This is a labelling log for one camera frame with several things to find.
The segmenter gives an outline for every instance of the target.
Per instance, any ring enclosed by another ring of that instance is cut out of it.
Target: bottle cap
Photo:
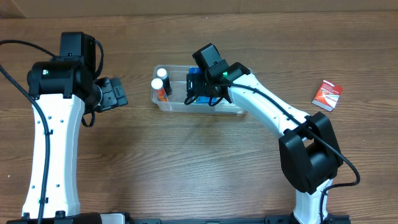
[[[157,76],[161,79],[166,79],[167,78],[167,71],[164,68],[160,68],[156,72]]]
[[[152,80],[150,85],[152,85],[152,88],[155,90],[161,90],[163,88],[163,81],[159,78],[155,78]]]

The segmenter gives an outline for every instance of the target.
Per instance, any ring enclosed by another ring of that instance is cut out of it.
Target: wood grain
[[[134,218],[230,218],[286,214],[294,188],[277,140],[251,115],[164,113],[150,100],[157,64],[194,64],[212,42],[230,63],[311,114],[321,81],[343,86],[326,113],[361,184],[331,191],[328,210],[354,223],[396,220],[398,206],[398,12],[135,16],[0,21],[0,39],[58,53],[60,34],[83,31],[104,46],[103,75],[120,77],[129,104],[81,128],[78,190],[82,212],[128,211]],[[33,63],[49,58],[1,46],[0,63],[27,88]],[[0,222],[21,215],[30,180],[32,109],[0,77]],[[346,166],[335,182],[354,175]]]

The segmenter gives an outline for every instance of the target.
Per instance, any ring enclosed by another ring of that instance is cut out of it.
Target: bottle
[[[156,91],[157,96],[159,97],[160,101],[168,101],[166,92],[163,88],[163,81],[159,78],[155,78],[152,80],[150,83],[152,85],[152,88]]]
[[[163,87],[164,90],[166,91],[166,94],[171,95],[172,87],[170,86],[170,79],[169,76],[167,75],[166,69],[160,68],[157,70],[156,74],[163,81]]]

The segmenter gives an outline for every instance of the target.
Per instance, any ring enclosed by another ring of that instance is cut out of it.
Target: plastic bin
[[[243,114],[245,111],[233,103],[228,103],[225,99],[216,106],[209,106],[207,103],[192,103],[185,105],[187,97],[187,73],[189,68],[198,67],[197,65],[157,65],[154,69],[153,78],[156,78],[156,71],[164,68],[170,78],[172,94],[167,96],[169,101],[159,101],[156,92],[152,88],[152,102],[157,104],[160,110],[169,112],[188,112],[188,113],[230,113]]]

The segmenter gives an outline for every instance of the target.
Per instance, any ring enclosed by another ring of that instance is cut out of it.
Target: red and white box
[[[343,87],[324,80],[312,103],[327,111],[332,111],[336,107],[338,98],[342,92]]]

